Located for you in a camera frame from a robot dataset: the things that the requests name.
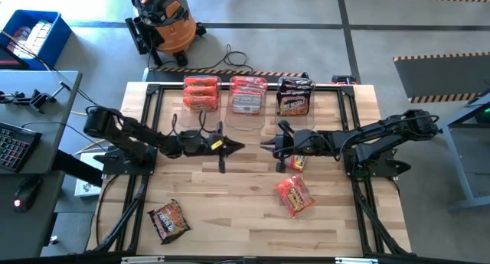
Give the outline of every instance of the packaged snack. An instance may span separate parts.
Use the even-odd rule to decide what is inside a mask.
[[[309,113],[310,98],[315,89],[309,79],[281,77],[277,88],[277,104],[280,116],[300,116]]]
[[[309,111],[309,93],[280,93],[279,100],[280,116],[306,115]]]
[[[263,77],[232,77],[230,82],[234,85],[234,89],[238,87],[253,87],[264,91],[267,90],[267,80]]]
[[[279,193],[281,200],[288,208],[291,218],[294,218],[298,212],[316,202],[316,199],[310,194],[308,188],[301,179],[301,175],[287,178],[282,183],[276,185],[276,190],[277,193]]]
[[[259,113],[266,96],[267,81],[263,77],[232,77],[230,83],[233,112]]]
[[[182,214],[176,200],[171,201],[158,210],[149,211],[156,232],[162,239],[162,244],[169,244],[191,228]]]
[[[182,101],[189,110],[195,112],[200,112],[201,110],[213,112],[217,110],[216,96],[192,96],[184,98]]]
[[[292,168],[298,171],[303,171],[306,163],[306,156],[302,155],[292,155],[286,160],[284,160],[288,168]]]
[[[217,86],[217,77],[186,77],[185,86]]]
[[[231,96],[235,113],[257,114],[262,108],[261,92],[231,90]]]
[[[184,89],[184,96],[217,96],[217,87],[189,86]]]

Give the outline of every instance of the clear plastic container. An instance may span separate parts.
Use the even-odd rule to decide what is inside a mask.
[[[262,129],[265,124],[267,80],[262,77],[232,77],[225,123],[238,130]]]
[[[276,123],[287,120],[292,129],[315,128],[315,86],[315,82],[307,78],[280,77],[276,91]]]
[[[221,120],[221,78],[192,76],[184,78],[182,111],[179,124],[185,128],[200,128],[199,113],[206,112],[205,128],[214,129]]]

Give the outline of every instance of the computer mouse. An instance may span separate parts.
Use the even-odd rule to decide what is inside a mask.
[[[14,210],[16,212],[24,213],[31,209],[42,181],[43,179],[39,176],[33,176],[22,181],[15,192]]]

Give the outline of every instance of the gray desk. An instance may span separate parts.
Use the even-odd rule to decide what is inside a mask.
[[[39,257],[44,241],[50,236],[49,226],[64,173],[53,171],[44,174],[32,208],[25,213],[16,213],[13,208],[14,194],[28,175],[0,175],[0,259]]]
[[[466,197],[449,206],[449,211],[490,205],[490,125],[474,120],[475,114],[490,108],[490,93],[470,105],[438,123]]]
[[[37,89],[41,93],[52,94],[60,87],[60,81],[71,88],[70,91],[58,93],[57,102],[46,103],[41,108],[44,114],[28,106],[0,104],[0,122],[16,126],[27,122],[67,123],[81,78],[81,73],[76,71],[0,71],[0,90],[4,93],[19,91],[31,96],[34,89]],[[90,183],[102,184],[101,171],[58,149],[64,125],[31,124],[25,128],[40,132],[42,136],[32,156],[18,174],[0,169],[0,259],[40,255],[56,219],[54,208],[64,179],[63,172],[47,172],[65,171]],[[19,215],[12,210],[12,199],[18,185],[28,174],[45,174],[44,183],[33,208]]]
[[[31,96],[34,89],[41,93],[52,94],[59,87],[60,81],[72,87],[71,91],[63,90],[55,103],[46,103],[41,109],[44,115],[27,106],[0,104],[0,122],[22,126],[26,122],[63,122],[67,123],[71,108],[77,95],[82,75],[79,72],[35,72],[35,71],[0,71],[0,90],[4,93],[23,92]],[[59,124],[33,124],[26,129],[42,133],[41,142],[22,168],[21,173],[45,173],[51,170],[58,145],[63,135],[64,126]]]

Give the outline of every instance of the keyboard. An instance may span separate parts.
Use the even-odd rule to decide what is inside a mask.
[[[19,172],[42,134],[0,122],[0,169]]]

